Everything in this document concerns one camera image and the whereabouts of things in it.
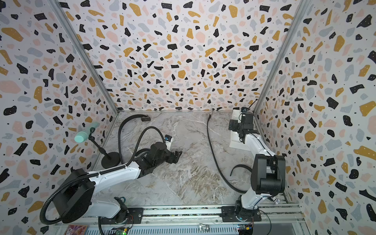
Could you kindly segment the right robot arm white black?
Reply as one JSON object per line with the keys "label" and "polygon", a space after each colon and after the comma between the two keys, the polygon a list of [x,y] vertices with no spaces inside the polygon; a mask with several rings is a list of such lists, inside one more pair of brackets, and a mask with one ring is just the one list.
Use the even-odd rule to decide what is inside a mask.
{"label": "right robot arm white black", "polygon": [[251,188],[243,192],[236,201],[234,214],[239,221],[250,221],[259,215],[259,204],[266,199],[279,203],[278,195],[285,191],[286,174],[283,170],[286,161],[263,142],[254,126],[254,114],[249,108],[235,108],[229,121],[230,147],[251,152],[254,157],[252,167],[244,164],[234,168],[244,168],[251,172]]}

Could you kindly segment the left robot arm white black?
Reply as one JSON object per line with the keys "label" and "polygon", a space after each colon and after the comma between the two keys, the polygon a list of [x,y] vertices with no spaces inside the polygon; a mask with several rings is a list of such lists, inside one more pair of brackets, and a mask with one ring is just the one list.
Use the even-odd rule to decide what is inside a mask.
{"label": "left robot arm white black", "polygon": [[149,175],[164,163],[176,164],[182,155],[181,151],[170,150],[172,137],[169,135],[161,136],[162,140],[152,144],[150,148],[139,149],[144,134],[150,129],[161,134],[157,127],[145,128],[127,163],[100,171],[86,172],[82,168],[73,171],[44,202],[40,210],[40,221],[45,225],[71,223],[83,216],[120,216],[121,221],[124,221],[128,208],[120,198],[100,201],[95,199],[95,195],[119,183]]}

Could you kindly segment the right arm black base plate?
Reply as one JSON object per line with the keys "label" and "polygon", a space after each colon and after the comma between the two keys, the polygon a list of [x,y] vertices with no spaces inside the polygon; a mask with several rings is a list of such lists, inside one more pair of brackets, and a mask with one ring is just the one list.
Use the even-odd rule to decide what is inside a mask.
{"label": "right arm black base plate", "polygon": [[221,207],[221,214],[223,222],[260,222],[261,215],[259,209],[248,210],[241,206],[223,206]]}

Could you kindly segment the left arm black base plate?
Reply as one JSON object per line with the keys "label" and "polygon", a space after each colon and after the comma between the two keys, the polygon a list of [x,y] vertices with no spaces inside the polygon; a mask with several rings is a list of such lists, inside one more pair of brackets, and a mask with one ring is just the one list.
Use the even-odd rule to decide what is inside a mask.
{"label": "left arm black base plate", "polygon": [[113,218],[101,218],[102,225],[134,225],[142,222],[144,208],[121,209]]}

